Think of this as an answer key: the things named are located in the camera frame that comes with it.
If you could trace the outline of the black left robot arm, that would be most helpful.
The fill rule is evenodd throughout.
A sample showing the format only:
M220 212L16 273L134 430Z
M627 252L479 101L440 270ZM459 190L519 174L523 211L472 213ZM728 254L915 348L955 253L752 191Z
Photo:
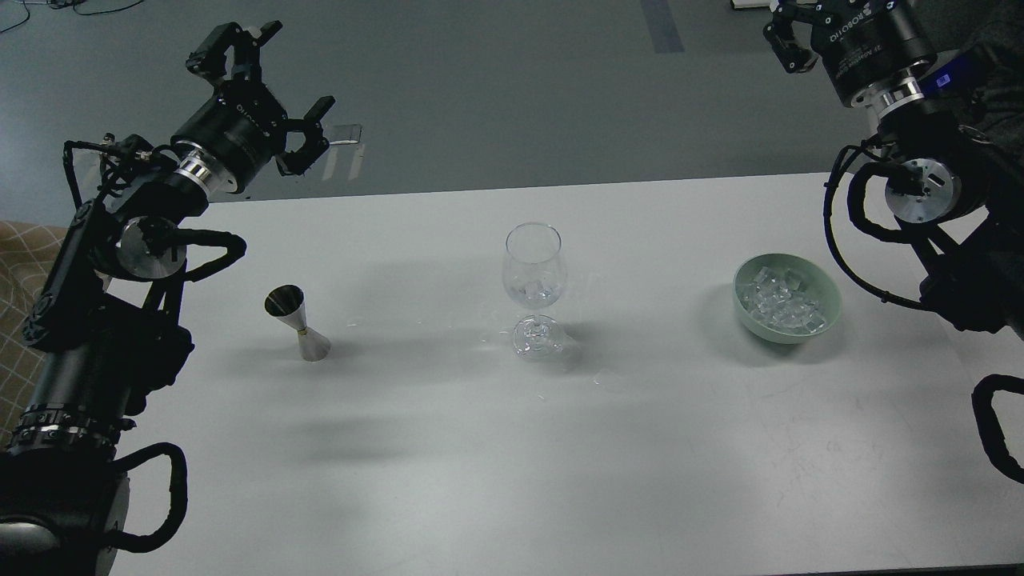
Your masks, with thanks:
M155 442L118 457L151 390L175 383L194 349L179 323L184 285L232 266L237 234L183 227L213 194L245 192L268 164L301 175L329 149L322 96L292 118L264 83L261 48L282 23L217 26L186 61L212 95L168 143L131 134L68 141L74 200L23 341L44 362L2 455L4 575L106 575L145 554L189 507L183 449Z

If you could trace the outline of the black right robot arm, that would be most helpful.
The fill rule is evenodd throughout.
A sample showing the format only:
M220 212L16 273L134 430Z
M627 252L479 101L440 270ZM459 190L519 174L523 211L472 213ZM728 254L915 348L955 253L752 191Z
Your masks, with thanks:
M835 158L823 221L834 261L882 302L931 311L959 331L1022 332L1022 167L978 123L984 91L1022 51L982 40L938 65L907 1L778 1L764 30L787 73L822 61L846 108L874 114L874 135ZM835 241L833 204L849 181L847 210L861 233L908 245L926 277L919 299L863 280Z

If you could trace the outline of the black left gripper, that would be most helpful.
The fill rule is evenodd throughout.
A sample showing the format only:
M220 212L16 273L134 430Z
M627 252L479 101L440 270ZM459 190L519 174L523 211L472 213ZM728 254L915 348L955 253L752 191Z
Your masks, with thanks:
M272 157L279 175L301 176L330 147L322 120L335 106L333 96L322 96L302 117L292 119L262 80L261 48L281 29L281 22L256 30L223 23L186 60L186 69L210 84L212 94L170 143L179 154L188 149L211 154L233 183L221 187L223 193L245 192ZM302 135L300 147L286 149L289 134Z

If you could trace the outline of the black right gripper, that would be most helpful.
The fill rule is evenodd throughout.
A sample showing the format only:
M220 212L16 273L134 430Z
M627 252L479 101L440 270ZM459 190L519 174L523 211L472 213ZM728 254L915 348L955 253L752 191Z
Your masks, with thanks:
M900 70L925 73L937 51L910 1L770 1L763 37L790 74L812 70L818 56L846 108L862 106L866 90ZM798 39L805 23L811 46Z

